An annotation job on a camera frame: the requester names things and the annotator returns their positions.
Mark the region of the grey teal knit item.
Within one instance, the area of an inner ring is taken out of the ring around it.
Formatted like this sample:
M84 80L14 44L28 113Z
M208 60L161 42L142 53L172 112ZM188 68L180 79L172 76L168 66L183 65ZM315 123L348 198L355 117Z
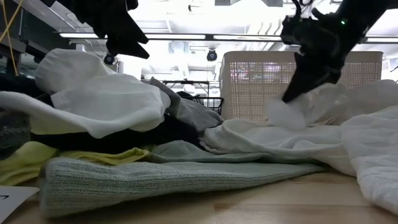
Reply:
M0 109L0 161L30 141L30 119L25 113Z

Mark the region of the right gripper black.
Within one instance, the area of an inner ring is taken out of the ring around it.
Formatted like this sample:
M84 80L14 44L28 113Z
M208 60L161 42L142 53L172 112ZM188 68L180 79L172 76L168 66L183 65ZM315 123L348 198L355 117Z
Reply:
M354 47L348 21L334 13L316 11L315 17L302 17L297 11L283 20L280 37L284 44L300 47L294 53L296 69L282 96L284 103L326 83L336 84Z

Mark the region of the neon yellow garment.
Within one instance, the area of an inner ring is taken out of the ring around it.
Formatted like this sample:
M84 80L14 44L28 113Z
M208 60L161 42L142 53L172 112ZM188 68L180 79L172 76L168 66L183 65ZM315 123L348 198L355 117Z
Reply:
M27 142L10 157L0 161L0 185L16 186L35 179L43 165L55 157L82 159L107 166L118 166L139 161L150 154L147 149L133 148L119 154L88 151L62 152L39 142Z

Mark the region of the black wire basket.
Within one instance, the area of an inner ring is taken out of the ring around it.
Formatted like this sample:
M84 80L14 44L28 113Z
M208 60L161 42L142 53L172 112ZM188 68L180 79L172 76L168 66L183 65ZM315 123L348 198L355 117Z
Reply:
M200 96L200 95L193 96L184 91L178 91L177 95L181 96L182 98L194 101L203 106L206 106L211 110L217 112L219 115L221 115L222 104L224 102L224 99L222 97L209 97L209 96Z

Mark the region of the white shirt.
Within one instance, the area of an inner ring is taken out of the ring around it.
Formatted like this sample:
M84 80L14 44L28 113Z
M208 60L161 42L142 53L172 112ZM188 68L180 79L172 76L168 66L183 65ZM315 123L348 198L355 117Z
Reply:
M0 108L26 113L35 134L89 133L94 138L131 129L145 132L164 121L170 98L132 75L109 73L88 52L51 50L35 71L51 105L29 95L0 91Z

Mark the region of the long ceiling light strip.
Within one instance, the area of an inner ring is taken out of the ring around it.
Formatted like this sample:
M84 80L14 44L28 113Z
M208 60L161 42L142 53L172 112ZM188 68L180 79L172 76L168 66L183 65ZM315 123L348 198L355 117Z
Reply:
M282 42L278 35L239 35L239 34L177 34L177 33L150 33L146 34L149 40L192 40L192 41L219 41L219 42ZM398 44L398 37L370 36L359 42L360 44Z

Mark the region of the dark framed glass partition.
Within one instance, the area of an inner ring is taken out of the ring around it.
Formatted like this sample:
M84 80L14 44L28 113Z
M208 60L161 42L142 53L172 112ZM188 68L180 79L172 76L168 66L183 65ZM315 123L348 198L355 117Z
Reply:
M53 49L75 49L58 31L26 10L39 0L0 0L0 73L34 80L40 61Z

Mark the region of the large white textured cloth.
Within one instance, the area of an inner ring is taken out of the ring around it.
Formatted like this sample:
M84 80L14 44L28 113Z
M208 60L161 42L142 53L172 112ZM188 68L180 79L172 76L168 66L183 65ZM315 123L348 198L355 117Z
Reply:
M201 140L215 154L315 159L356 177L364 197L398 215L398 83L320 90L314 103L271 100L267 123L229 119Z

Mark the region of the black garment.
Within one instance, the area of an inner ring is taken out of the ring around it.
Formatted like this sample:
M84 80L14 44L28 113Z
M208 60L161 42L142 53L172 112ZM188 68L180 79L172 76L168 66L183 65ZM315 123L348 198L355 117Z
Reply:
M53 106L48 93L40 90L33 79L24 76L0 73L0 91L26 93L46 105ZM134 147L160 145L172 141L185 141L199 146L199 133L193 126L183 123L170 115L158 127L140 133L130 129L96 139L88 133L30 134L30 140L54 147L61 151L93 151L117 154Z

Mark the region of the grey cloth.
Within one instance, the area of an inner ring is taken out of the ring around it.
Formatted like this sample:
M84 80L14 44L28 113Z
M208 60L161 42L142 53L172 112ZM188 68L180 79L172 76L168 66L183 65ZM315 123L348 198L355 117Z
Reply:
M224 119L217 112L192 100L182 98L154 77L146 83L160 88L169 96L170 106L167 108L167 112L171 117L189 124L197 132L203 132L207 128L214 128L223 123Z

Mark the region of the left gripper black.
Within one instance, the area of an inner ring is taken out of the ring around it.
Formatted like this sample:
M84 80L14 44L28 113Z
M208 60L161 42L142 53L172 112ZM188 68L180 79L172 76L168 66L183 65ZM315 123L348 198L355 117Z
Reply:
M108 52L148 59L149 53L138 43L148 43L148 38L134 22L128 11L138 7L137 0L57 0L83 24L90 25L94 33L124 37L136 42L108 39Z

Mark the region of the pale green knit cloth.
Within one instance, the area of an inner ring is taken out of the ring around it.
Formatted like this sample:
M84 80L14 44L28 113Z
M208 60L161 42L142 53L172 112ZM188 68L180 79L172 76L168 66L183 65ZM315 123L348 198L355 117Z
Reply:
M140 198L244 189L324 170L311 159L213 154L182 141L153 148L143 162L117 166L56 157L40 172L40 211L62 217Z

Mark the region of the white paper tag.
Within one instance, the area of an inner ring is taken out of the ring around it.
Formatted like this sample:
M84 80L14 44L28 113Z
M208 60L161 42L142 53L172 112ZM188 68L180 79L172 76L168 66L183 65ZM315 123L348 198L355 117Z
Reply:
M39 191L37 187L0 185L0 224L23 202Z

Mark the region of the white perforated plastic basket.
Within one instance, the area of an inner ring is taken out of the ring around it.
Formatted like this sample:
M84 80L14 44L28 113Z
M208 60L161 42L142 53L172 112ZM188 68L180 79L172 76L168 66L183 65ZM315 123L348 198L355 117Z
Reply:
M381 79L383 53L350 52L338 82L347 89ZM234 51L223 56L220 96L224 119L265 123L270 100L283 93L296 69L289 51Z

